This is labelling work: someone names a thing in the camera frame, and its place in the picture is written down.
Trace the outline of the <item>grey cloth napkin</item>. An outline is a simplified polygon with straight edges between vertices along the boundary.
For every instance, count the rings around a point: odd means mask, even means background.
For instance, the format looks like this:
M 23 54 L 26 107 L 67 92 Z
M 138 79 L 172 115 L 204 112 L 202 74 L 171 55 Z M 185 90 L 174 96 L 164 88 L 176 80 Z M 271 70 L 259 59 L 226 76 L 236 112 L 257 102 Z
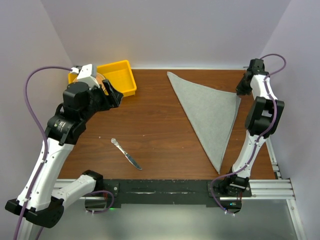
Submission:
M 203 150 L 220 173 L 241 98 L 236 93 L 187 81 L 169 71 L 167 77 Z

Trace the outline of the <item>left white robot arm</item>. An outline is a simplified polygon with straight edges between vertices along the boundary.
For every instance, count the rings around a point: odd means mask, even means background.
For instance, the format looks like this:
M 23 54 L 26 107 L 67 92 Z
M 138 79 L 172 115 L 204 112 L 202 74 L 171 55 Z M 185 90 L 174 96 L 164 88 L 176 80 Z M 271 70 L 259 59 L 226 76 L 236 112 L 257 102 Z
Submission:
M 47 122 L 45 139 L 36 165 L 21 194 L 8 200 L 5 209 L 22 214 L 30 223 L 52 228 L 64 210 L 84 195 L 99 196 L 104 190 L 103 176 L 86 170 L 74 182 L 55 191 L 54 185 L 65 160 L 73 150 L 87 122 L 97 112 L 120 106 L 124 95 L 108 80 L 100 86 L 89 87 L 85 82 L 74 82 L 63 92 L 63 102 Z

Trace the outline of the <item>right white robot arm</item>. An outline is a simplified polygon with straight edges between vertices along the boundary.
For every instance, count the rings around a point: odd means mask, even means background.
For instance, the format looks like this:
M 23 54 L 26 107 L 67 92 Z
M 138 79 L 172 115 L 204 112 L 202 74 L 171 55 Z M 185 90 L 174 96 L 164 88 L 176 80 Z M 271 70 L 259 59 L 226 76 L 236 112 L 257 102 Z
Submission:
M 236 87 L 238 96 L 252 94 L 254 101 L 245 120 L 246 135 L 240 154 L 229 173 L 212 182 L 212 196 L 238 196 L 249 187 L 259 150 L 275 133 L 285 107 L 285 103 L 273 93 L 271 75 L 265 70 L 262 57 L 252 59 Z

